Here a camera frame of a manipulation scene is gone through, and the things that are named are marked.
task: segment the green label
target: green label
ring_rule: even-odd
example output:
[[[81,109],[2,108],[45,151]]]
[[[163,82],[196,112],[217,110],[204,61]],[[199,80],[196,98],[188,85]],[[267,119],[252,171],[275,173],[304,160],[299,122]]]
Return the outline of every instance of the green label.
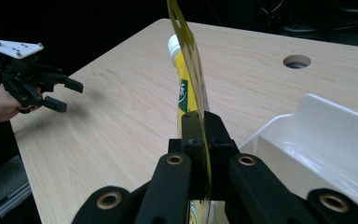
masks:
[[[187,113],[187,87],[187,80],[181,79],[178,107],[185,113]]]

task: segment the light wood tabletop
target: light wood tabletop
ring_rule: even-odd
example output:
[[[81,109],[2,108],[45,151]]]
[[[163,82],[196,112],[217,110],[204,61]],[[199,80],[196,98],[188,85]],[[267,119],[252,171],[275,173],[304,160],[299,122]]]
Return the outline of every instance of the light wood tabletop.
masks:
[[[358,112],[358,47],[189,22],[199,48],[211,112],[237,145],[314,93]],[[70,223],[95,190],[133,191],[151,179],[177,138],[179,77],[161,19],[71,75],[78,93],[46,92],[68,104],[12,120],[43,223]],[[286,67],[291,55],[310,65]]]

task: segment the white container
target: white container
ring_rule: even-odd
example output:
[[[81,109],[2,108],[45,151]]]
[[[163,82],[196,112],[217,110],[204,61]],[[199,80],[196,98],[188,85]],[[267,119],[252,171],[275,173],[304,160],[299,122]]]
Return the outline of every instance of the white container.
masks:
[[[259,157],[294,194],[334,189],[358,204],[358,113],[306,94],[294,114],[252,135],[240,152]]]

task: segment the black metal frame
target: black metal frame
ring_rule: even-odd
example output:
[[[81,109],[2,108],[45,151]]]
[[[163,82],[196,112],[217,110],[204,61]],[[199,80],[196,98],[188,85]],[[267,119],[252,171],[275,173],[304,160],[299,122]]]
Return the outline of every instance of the black metal frame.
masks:
[[[229,223],[358,223],[358,205],[331,189],[312,190],[306,200],[291,193],[267,165],[240,153],[223,121],[205,112],[211,158],[212,201],[224,201]],[[205,200],[207,166],[197,112],[182,117],[182,139],[170,139],[152,179],[129,193],[95,191],[73,223],[189,223],[189,202]]]

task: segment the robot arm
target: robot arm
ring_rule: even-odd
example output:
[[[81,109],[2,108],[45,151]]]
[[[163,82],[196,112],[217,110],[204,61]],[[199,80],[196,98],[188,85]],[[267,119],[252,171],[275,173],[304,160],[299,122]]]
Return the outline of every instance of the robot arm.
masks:
[[[5,90],[8,91],[22,107],[45,106],[57,112],[66,112],[66,103],[52,97],[43,98],[34,87],[39,86],[41,92],[54,91],[58,83],[65,88],[83,92],[83,84],[77,82],[61,69],[38,64],[36,53],[43,49],[42,44],[26,44],[19,42],[0,40],[0,53],[12,57],[8,67],[0,69],[0,77]],[[21,110],[21,113],[29,113],[30,109]]]

